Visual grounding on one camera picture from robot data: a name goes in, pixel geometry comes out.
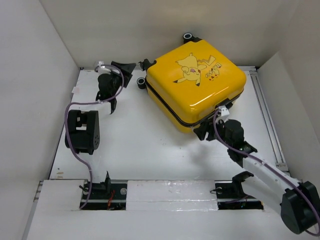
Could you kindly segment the yellow hard-shell suitcase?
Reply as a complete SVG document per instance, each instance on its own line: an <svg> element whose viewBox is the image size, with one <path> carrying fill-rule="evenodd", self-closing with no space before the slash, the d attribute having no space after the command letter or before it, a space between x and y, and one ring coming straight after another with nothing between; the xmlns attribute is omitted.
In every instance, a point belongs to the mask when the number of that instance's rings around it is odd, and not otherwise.
<svg viewBox="0 0 320 240"><path fill-rule="evenodd" d="M156 58L138 63L146 73L139 78L172 124L190 133L210 118L219 106L231 106L245 88L245 73L206 40L190 32L183 44Z"/></svg>

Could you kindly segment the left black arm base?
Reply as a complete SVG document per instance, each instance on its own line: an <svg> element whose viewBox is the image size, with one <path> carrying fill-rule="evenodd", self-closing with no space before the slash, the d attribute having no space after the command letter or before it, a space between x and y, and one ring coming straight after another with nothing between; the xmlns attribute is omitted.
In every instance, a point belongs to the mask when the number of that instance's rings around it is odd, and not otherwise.
<svg viewBox="0 0 320 240"><path fill-rule="evenodd" d="M111 179L107 171L105 180L99 183L91 182L80 185L82 190L79 208L87 211L124 211L126 210L128 181Z"/></svg>

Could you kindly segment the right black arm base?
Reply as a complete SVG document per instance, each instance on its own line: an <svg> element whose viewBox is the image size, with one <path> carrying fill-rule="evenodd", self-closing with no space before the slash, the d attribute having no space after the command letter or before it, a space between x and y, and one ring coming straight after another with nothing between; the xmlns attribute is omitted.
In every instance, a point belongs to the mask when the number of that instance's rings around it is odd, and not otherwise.
<svg viewBox="0 0 320 240"><path fill-rule="evenodd" d="M216 180L210 193L216 195L218 210L263 210L263 203L246 194L242 187L242 183L253 176L243 171L232 180Z"/></svg>

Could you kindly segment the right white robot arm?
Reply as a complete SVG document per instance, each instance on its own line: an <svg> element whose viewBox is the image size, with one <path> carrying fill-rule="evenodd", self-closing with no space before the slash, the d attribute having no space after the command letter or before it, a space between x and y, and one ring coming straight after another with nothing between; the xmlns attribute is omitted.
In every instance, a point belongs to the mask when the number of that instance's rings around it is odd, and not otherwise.
<svg viewBox="0 0 320 240"><path fill-rule="evenodd" d="M257 149L245 141L244 129L237 120L207 120L194 129L203 141L217 140L227 148L231 160L243 168L231 182L216 184L219 198L234 205L253 197L276 211L285 226L295 234L308 232L320 224L320 197L315 185L301 182L257 156Z"/></svg>

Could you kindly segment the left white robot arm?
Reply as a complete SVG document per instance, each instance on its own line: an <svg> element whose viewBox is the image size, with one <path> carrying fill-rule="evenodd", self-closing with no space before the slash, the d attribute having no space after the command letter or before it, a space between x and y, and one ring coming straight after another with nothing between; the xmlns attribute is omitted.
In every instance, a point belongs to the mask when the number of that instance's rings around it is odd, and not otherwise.
<svg viewBox="0 0 320 240"><path fill-rule="evenodd" d="M90 164L79 157L80 153L92 155L100 144L100 123L97 110L82 111L70 109L71 106L94 106L110 104L110 112L114 113L117 96L126 88L132 78L136 63L118 63L112 61L105 64L99 61L94 67L98 73L98 91L93 102L71 102L64 112L65 145L73 156L84 164L89 172L88 189L92 187L93 171Z"/></svg>

